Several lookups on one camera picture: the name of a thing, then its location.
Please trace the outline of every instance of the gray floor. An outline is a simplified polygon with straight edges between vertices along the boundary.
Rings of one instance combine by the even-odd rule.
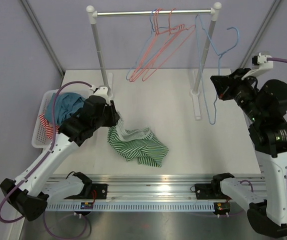
[[[84,221],[67,212],[47,212],[51,231],[62,237],[77,236]],[[92,212],[84,240],[268,240],[253,231],[246,213],[217,219],[212,213],[190,212]],[[25,222],[20,240],[52,240],[43,220]]]

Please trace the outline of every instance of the white table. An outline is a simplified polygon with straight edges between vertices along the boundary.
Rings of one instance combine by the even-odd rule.
[[[151,127],[157,138],[169,147],[162,167],[126,162],[107,143],[108,128],[101,127],[92,138],[71,154],[55,171],[113,176],[147,175],[214,175],[230,172],[234,175],[259,175],[260,169],[249,137],[245,117],[235,101],[217,101],[217,122],[208,122],[205,102],[200,93],[202,120],[194,118],[189,95],[190,69],[159,69],[147,81],[128,82],[128,70],[108,70],[113,73],[113,95],[117,111],[129,130]],[[217,69],[205,69],[205,91],[210,115],[214,117],[215,88],[210,76]],[[222,75],[230,74],[222,69]],[[103,84],[100,70],[68,70],[62,84],[84,81]],[[85,89],[73,84],[67,89]]]

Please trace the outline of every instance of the clothing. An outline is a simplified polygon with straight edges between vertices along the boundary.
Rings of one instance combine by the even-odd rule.
[[[52,122],[52,110],[54,104],[55,93],[52,95],[51,100],[47,106],[44,117],[50,123]],[[78,93],[65,92],[60,94],[54,105],[54,119],[55,124],[61,126],[64,120],[70,118],[78,109],[84,106],[85,99]]]
[[[53,126],[48,122],[47,119],[45,119],[45,114],[44,113],[40,114],[39,119],[40,119],[41,125],[45,129],[45,135],[47,136],[47,138],[53,139]],[[55,126],[56,134],[58,133],[58,129],[59,129],[59,126],[56,125]]]
[[[149,127],[125,130],[124,121],[120,117],[117,126],[108,131],[108,143],[127,161],[138,158],[138,164],[161,167],[164,157],[169,152]]]

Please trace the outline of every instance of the striped cloth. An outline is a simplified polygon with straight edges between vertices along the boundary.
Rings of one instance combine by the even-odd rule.
[[[164,157],[169,152],[168,147],[156,138],[150,128],[125,130],[121,118],[117,126],[109,129],[108,143],[127,161],[138,158],[138,164],[151,167],[160,168]]]
[[[45,113],[39,115],[41,125],[45,128],[45,135],[49,139],[53,139],[53,126],[45,119]],[[58,133],[59,126],[55,126],[55,133]]]

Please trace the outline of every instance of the red striped cloth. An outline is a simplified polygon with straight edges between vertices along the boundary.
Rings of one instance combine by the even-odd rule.
[[[53,126],[48,122],[47,119],[45,119],[45,113],[42,113],[39,115],[39,119],[41,122],[41,125],[45,128],[45,134],[47,138],[53,139]],[[55,126],[55,133],[58,133],[59,126]]]

